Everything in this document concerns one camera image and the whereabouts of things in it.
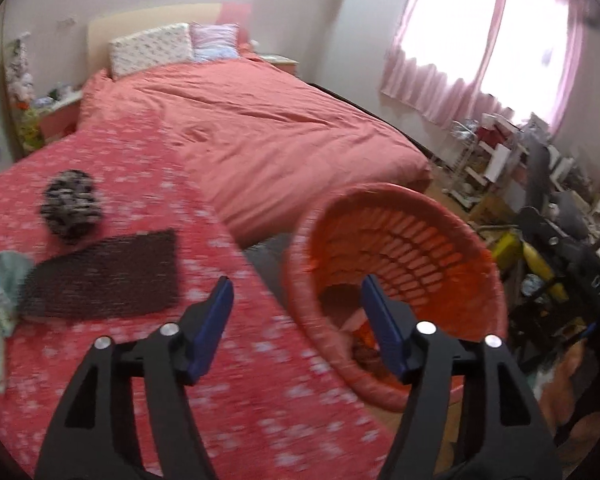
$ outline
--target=nightstand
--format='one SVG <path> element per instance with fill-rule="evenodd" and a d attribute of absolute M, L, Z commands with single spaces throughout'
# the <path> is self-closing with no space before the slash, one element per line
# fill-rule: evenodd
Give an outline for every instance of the nightstand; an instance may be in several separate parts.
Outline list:
<path fill-rule="evenodd" d="M 258 54 L 261 60 L 272 64 L 276 68 L 279 68 L 283 72 L 287 72 L 291 75 L 296 75 L 298 70 L 298 62 L 288 57 L 279 56 L 278 54 Z"/>
<path fill-rule="evenodd" d="M 45 144 L 51 144 L 74 133 L 80 116 L 81 101 L 82 92 L 72 92 L 45 112 L 40 118 L 40 130 Z"/>

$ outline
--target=bed frame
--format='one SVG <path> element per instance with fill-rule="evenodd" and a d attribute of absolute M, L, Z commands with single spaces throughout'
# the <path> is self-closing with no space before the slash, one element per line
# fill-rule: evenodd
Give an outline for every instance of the bed frame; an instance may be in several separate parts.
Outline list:
<path fill-rule="evenodd" d="M 149 28 L 171 23 L 238 23 L 242 26 L 248 19 L 249 5 L 242 4 L 184 4 L 151 9 L 132 10 L 93 20 L 87 33 L 87 56 L 89 74 L 109 68 L 109 42 L 120 36 L 128 36 Z"/>

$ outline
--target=orange laundry basket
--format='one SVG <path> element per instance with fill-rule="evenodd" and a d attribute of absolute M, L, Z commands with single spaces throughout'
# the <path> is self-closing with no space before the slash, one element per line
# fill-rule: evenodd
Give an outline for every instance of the orange laundry basket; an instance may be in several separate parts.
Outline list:
<path fill-rule="evenodd" d="M 490 333 L 506 336 L 498 271 L 461 219 L 427 196 L 393 184 L 331 192 L 301 220 L 283 279 L 289 313 L 365 402 L 401 412 L 410 388 L 364 371 L 319 298 L 334 286 L 360 287 L 367 274 L 378 277 L 390 298 L 408 302 L 418 319 L 453 336 L 474 341 Z M 350 295 L 343 301 L 351 302 Z M 461 393 L 462 380 L 454 378 L 452 402 Z"/>

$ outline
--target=metal screw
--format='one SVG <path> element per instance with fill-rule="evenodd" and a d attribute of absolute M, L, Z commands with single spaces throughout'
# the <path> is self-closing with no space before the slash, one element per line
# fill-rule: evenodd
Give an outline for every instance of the metal screw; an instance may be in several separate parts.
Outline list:
<path fill-rule="evenodd" d="M 160 327 L 160 333 L 165 336 L 176 335 L 180 327 L 176 323 L 166 323 Z"/>
<path fill-rule="evenodd" d="M 111 338 L 104 335 L 102 337 L 97 338 L 93 345 L 98 350 L 104 350 L 105 348 L 109 348 L 111 346 Z"/>
<path fill-rule="evenodd" d="M 416 325 L 416 329 L 421 334 L 426 334 L 426 335 L 431 335 L 431 334 L 433 334 L 437 330 L 436 326 L 432 322 L 430 322 L 430 321 L 421 321 L 421 322 L 419 322 Z"/>
<path fill-rule="evenodd" d="M 487 343 L 487 346 L 490 346 L 491 348 L 500 348 L 502 346 L 502 339 L 493 334 L 489 334 L 487 337 L 485 337 L 484 342 Z"/>

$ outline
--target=red bed sheet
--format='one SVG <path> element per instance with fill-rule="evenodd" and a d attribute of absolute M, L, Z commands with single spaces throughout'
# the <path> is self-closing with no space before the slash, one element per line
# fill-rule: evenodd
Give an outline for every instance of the red bed sheet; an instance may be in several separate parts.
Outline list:
<path fill-rule="evenodd" d="M 311 202 L 349 184 L 424 191 L 426 157 L 400 132 L 252 59 L 176 64 L 84 88 L 83 126 L 150 108 L 235 240 L 293 230 Z"/>
<path fill-rule="evenodd" d="M 277 306 L 239 253 L 200 190 L 157 133 L 137 114 L 90 126 L 36 152 L 0 175 L 0 250 L 40 262 L 102 237 L 174 228 L 178 306 L 131 319 L 21 322 L 8 340 L 0 439 L 32 473 L 58 400 L 100 335 L 143 338 L 201 301 L 219 276 L 235 285 L 235 304 L 211 370 L 187 389 L 206 450 L 221 479 L 375 478 L 390 438 Z M 98 232 L 62 245 L 38 213 L 53 175 L 92 174 L 104 206 Z M 142 457 L 159 474 L 141 384 L 134 400 Z"/>

